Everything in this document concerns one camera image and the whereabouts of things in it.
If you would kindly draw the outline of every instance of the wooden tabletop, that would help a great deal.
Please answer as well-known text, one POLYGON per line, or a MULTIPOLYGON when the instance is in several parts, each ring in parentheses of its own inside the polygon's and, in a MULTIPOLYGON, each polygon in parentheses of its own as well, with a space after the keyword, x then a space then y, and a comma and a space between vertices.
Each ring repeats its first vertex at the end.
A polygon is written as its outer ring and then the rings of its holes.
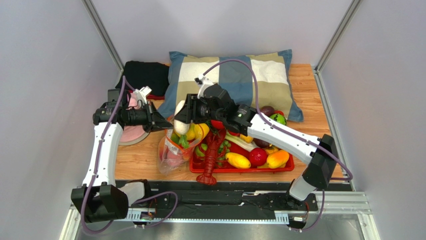
MULTIPOLYGON (((287 126, 305 134, 322 137, 330 134, 324 108, 314 74, 309 64, 292 64, 289 70, 289 81, 292 85, 293 97, 302 109, 304 122, 288 121, 287 126)), ((153 101, 158 108, 163 100, 153 101)), ((143 141, 130 145, 119 146, 115 165, 117 180, 147 179, 167 181, 195 181, 199 173, 192 173, 188 162, 182 164, 169 175, 158 171, 158 145, 164 132, 152 132, 143 141)), ((294 159, 295 168, 287 172, 251 172, 251 173, 214 173, 217 181, 242 182, 290 182, 302 174, 306 165, 294 159)), ((342 177, 341 168, 337 165, 333 177, 342 177)))

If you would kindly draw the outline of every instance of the clear plastic bag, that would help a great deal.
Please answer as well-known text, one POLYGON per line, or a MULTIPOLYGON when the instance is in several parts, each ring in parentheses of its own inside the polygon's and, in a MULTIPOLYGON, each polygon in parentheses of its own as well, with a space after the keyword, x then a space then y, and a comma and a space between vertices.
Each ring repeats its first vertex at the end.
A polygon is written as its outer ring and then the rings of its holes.
MULTIPOLYGON (((173 123, 173 117, 169 117, 169 122, 173 123)), ((201 143, 203 138, 196 138, 189 143, 189 147, 183 148, 172 140, 173 129, 165 130, 165 136, 158 144, 158 170, 164 175, 178 168, 181 164, 190 160, 195 147, 201 143)))

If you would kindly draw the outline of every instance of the plaid pillow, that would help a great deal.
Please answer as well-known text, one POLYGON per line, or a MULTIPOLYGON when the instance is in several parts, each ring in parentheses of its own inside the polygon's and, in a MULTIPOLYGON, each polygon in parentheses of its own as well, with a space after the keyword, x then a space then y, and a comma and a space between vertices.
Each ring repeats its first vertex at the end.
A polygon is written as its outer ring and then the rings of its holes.
MULTIPOLYGON (((187 94, 196 94, 199 87, 194 81, 214 64, 226 59, 239 59, 246 62, 254 71, 259 87, 259 106, 272 106, 284 113, 285 118, 303 122, 302 110, 293 100, 292 86, 288 81, 292 50, 284 50, 263 55, 233 57, 194 57, 178 51, 170 53, 171 66, 168 70, 170 85, 165 92, 165 102, 158 108, 163 117, 175 113, 176 104, 185 100, 187 94)), ((256 107, 255 86, 250 71, 241 63, 227 62, 217 66, 207 75, 229 92, 239 104, 256 107)))

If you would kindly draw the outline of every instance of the black cloth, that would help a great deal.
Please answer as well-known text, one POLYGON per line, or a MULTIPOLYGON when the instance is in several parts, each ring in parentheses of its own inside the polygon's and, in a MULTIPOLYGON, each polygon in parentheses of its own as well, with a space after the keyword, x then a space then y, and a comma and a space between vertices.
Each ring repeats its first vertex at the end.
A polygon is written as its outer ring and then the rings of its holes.
MULTIPOLYGON (((128 61, 125 63, 123 75, 127 82, 135 89, 148 86, 152 89, 151 95, 164 96, 169 86, 169 66, 159 62, 128 61)), ((120 82, 115 86, 121 88, 123 75, 120 82)))

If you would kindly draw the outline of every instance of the gray wall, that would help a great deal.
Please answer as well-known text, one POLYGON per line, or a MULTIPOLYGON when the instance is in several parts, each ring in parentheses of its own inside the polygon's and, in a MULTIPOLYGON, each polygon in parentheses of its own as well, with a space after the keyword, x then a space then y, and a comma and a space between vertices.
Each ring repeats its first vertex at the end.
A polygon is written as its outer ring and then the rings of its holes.
POLYGON ((293 49, 318 63, 351 0, 94 0, 123 62, 168 63, 169 51, 238 56, 293 49))
POLYGON ((118 69, 80 0, 0 2, 0 239, 58 239, 118 69))
POLYGON ((425 239, 426 1, 365 0, 322 72, 384 240, 425 239))

